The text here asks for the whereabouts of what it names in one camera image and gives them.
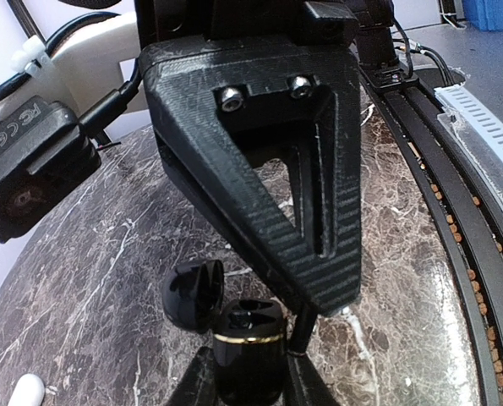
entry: white tube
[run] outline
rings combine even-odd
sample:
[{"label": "white tube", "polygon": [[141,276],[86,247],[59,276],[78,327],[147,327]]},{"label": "white tube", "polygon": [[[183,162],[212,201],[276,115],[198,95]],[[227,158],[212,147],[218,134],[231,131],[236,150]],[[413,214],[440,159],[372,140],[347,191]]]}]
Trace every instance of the white tube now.
[{"label": "white tube", "polygon": [[45,384],[39,376],[25,374],[16,382],[8,406],[41,406],[45,397]]}]

